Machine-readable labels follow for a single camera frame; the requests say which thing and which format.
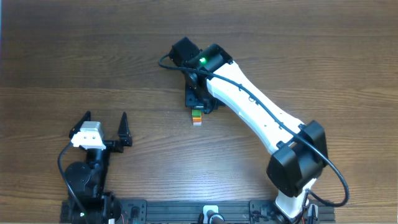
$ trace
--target cable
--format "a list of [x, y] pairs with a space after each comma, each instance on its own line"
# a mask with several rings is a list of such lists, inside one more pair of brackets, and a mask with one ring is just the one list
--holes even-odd
[[322, 204], [326, 205], [326, 206], [331, 206], [331, 207], [341, 207], [343, 205], [345, 205], [349, 199], [349, 188], [348, 188], [348, 184], [346, 182], [346, 180], [344, 179], [343, 175], [340, 173], [340, 171], [337, 169], [337, 167], [328, 159], [326, 158], [315, 146], [313, 146], [312, 144], [310, 144], [307, 140], [305, 140], [303, 137], [299, 136], [298, 134], [296, 134], [295, 132], [293, 132], [292, 130], [290, 130], [286, 125], [283, 124], [283, 122], [279, 121], [279, 119], [271, 112], [271, 110], [268, 109], [268, 107], [262, 103], [253, 93], [251, 93], [247, 88], [245, 88], [242, 84], [238, 84], [233, 80], [230, 80], [229, 78], [225, 78], [222, 77], [221, 75], [217, 75], [214, 74], [212, 72], [207, 72], [207, 71], [203, 71], [203, 70], [199, 70], [199, 69], [195, 69], [195, 68], [186, 68], [186, 67], [175, 67], [175, 66], [168, 66], [168, 65], [164, 65], [162, 63], [162, 61], [167, 58], [169, 55], [165, 55], [163, 56], [160, 60], [159, 60], [159, 66], [161, 66], [162, 68], [166, 68], [169, 70], [177, 70], [177, 71], [184, 71], [184, 72], [193, 72], [196, 74], [200, 74], [200, 75], [206, 75], [209, 77], [215, 77], [215, 78], [219, 78], [221, 80], [224, 80], [232, 85], [235, 85], [239, 88], [239, 90], [243, 90], [245, 91], [250, 98], [252, 98], [254, 100], [254, 102], [257, 105], [260, 105], [268, 114], [269, 116], [271, 116], [271, 118], [283, 129], [285, 129], [289, 134], [291, 134], [296, 140], [299, 140], [300, 142], [302, 142], [303, 144], [305, 144], [306, 146], [308, 146], [315, 154], [317, 154], [318, 156], [320, 156], [329, 166], [330, 168], [335, 172], [335, 174], [337, 175], [337, 177], [340, 179], [341, 183], [343, 184], [344, 187], [344, 193], [345, 193], [345, 197], [343, 199], [342, 202], [340, 203], [333, 203], [333, 202], [329, 202], [326, 201], [322, 198], [320, 198], [319, 196], [317, 196], [315, 193], [313, 193], [311, 190], [309, 190], [309, 194], [312, 195], [312, 197], [314, 197], [316, 200], [318, 200], [319, 202], [321, 202]]
[[72, 145], [73, 145], [73, 143], [70, 142], [67, 146], [65, 146], [65, 148], [62, 150], [62, 152], [58, 156], [58, 168], [60, 169], [60, 173], [61, 173], [63, 181], [65, 181], [65, 184], [67, 185], [67, 188], [68, 188], [68, 191], [70, 193], [70, 196], [74, 199], [74, 201], [76, 202], [77, 206], [80, 208], [81, 212], [83, 212], [83, 218], [85, 219], [86, 224], [88, 224], [88, 218], [87, 218], [86, 209], [81, 204], [79, 199], [76, 197], [75, 192], [73, 191], [72, 186], [69, 184], [69, 182], [67, 180], [67, 177], [65, 176], [65, 173], [64, 173], [64, 171], [62, 169], [62, 166], [61, 166], [61, 158], [62, 158], [62, 156], [69, 149], [69, 147], [72, 146]]

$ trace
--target wooden table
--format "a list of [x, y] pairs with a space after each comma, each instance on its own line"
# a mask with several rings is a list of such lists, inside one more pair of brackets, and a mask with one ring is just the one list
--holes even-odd
[[[283, 110], [326, 129], [351, 200], [339, 222], [397, 221], [398, 1], [4, 0], [0, 221], [58, 222], [57, 156], [92, 112], [134, 145], [113, 154], [106, 188], [147, 200], [273, 199], [270, 158], [228, 108], [192, 126], [180, 72], [157, 65], [189, 36], [220, 44]], [[83, 160], [78, 149], [63, 165]], [[327, 168], [315, 186], [339, 201]]]

